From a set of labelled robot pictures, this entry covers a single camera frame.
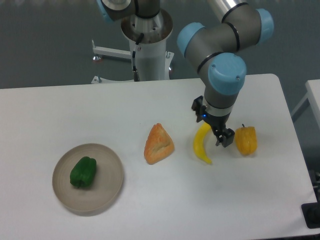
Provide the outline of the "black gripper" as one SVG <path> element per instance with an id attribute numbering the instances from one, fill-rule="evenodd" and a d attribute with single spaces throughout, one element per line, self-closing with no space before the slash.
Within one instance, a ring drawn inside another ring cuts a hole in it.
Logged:
<path id="1" fill-rule="evenodd" d="M 209 124 L 213 134 L 216 136 L 216 146 L 222 145 L 224 148 L 231 145 L 234 141 L 235 132 L 231 128 L 226 128 L 226 122 L 230 113 L 224 116 L 211 115 L 206 111 L 203 105 L 203 96 L 199 96 L 193 100 L 191 109 L 195 112 L 196 122 L 204 121 Z"/>

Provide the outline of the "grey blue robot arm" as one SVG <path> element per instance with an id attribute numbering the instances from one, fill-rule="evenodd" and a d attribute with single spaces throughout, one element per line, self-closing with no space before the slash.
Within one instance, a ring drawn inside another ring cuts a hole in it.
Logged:
<path id="1" fill-rule="evenodd" d="M 166 41 L 173 20 L 158 0 L 99 0 L 106 22 L 121 22 L 129 41 L 133 80 L 163 80 Z M 244 0 L 211 0 L 209 5 L 220 24 L 207 28 L 199 22 L 185 26 L 177 46 L 196 71 L 205 89 L 192 103 L 197 121 L 204 121 L 216 136 L 217 145 L 229 146 L 235 133 L 226 127 L 237 96 L 244 85 L 247 67 L 238 51 L 264 43 L 274 32 L 274 21 L 265 9 L 254 9 Z"/>

